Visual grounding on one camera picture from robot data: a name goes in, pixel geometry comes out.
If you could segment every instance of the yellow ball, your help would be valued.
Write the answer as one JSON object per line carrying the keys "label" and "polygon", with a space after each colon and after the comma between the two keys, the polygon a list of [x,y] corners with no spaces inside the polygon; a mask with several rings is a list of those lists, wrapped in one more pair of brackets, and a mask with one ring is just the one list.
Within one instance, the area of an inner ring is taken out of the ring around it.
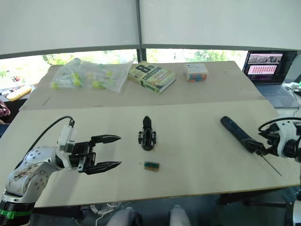
{"label": "yellow ball", "polygon": [[92,87],[95,88],[95,89],[100,88],[100,82],[99,81],[93,81],[92,82]]}
{"label": "yellow ball", "polygon": [[111,77],[113,75],[113,71],[107,71],[107,75]]}
{"label": "yellow ball", "polygon": [[74,73],[74,78],[79,80],[79,74],[78,73]]}
{"label": "yellow ball", "polygon": [[100,89],[105,89],[105,83],[104,83],[104,82],[101,82],[101,81],[100,81],[100,82],[99,82],[99,86],[100,86],[100,87],[99,87]]}
{"label": "yellow ball", "polygon": [[58,86],[58,84],[57,84],[56,82],[54,82],[54,83],[52,83],[52,88],[53,88],[53,89],[58,89],[59,86]]}
{"label": "yellow ball", "polygon": [[74,84],[75,86],[81,86],[80,80],[77,80],[77,79],[73,81],[73,84]]}

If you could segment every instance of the person's leg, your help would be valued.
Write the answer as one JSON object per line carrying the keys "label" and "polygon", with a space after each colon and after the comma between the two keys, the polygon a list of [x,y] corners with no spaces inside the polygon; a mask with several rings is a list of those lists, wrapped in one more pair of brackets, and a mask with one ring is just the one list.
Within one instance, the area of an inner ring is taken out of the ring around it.
{"label": "person's leg", "polygon": [[140,226],[141,221],[140,214],[131,207],[128,207],[116,212],[109,220],[107,226]]}
{"label": "person's leg", "polygon": [[169,226],[191,226],[189,218],[181,206],[175,205],[170,210]]}

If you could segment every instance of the laptop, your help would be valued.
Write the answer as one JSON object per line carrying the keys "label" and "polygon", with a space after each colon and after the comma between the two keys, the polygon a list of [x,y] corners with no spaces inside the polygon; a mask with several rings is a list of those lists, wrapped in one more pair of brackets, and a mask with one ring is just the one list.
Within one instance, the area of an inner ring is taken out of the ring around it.
{"label": "laptop", "polygon": [[297,51],[248,51],[243,72],[274,107],[301,105],[283,85]]}

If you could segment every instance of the wooden table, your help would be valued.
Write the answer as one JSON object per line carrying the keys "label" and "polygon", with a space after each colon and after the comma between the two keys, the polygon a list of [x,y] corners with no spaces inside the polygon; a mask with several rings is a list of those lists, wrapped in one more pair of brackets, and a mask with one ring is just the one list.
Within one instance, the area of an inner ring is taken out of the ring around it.
{"label": "wooden table", "polygon": [[[203,83],[185,83],[180,75],[183,64],[164,65],[174,68],[178,78],[161,95],[128,82],[119,94],[106,90],[80,91],[80,95],[71,91],[72,97],[68,91],[47,89],[45,81],[51,76],[45,77],[25,103],[26,110],[0,139],[0,190],[40,132],[66,114],[75,119],[77,142],[100,134],[121,136],[117,142],[98,144],[95,152],[97,162],[122,164],[90,176],[77,171],[56,172],[36,207],[252,191],[299,183],[300,165],[294,160],[267,156],[281,177],[220,124],[220,118],[227,115],[250,136],[265,142],[257,128],[277,117],[276,110],[233,62],[206,63],[210,75]],[[158,136],[158,144],[150,152],[137,140],[146,115]],[[56,145],[66,123],[53,127],[39,143]],[[144,161],[159,162],[159,172],[145,170]]]}

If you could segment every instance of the plastic bag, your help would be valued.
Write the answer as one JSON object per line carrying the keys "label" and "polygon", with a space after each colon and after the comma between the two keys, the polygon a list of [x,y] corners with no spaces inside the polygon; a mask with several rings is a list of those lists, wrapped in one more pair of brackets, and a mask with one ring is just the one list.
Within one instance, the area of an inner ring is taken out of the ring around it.
{"label": "plastic bag", "polygon": [[131,66],[132,62],[119,65],[103,65],[75,58],[57,70],[50,87],[54,89],[108,88],[115,92],[120,92]]}

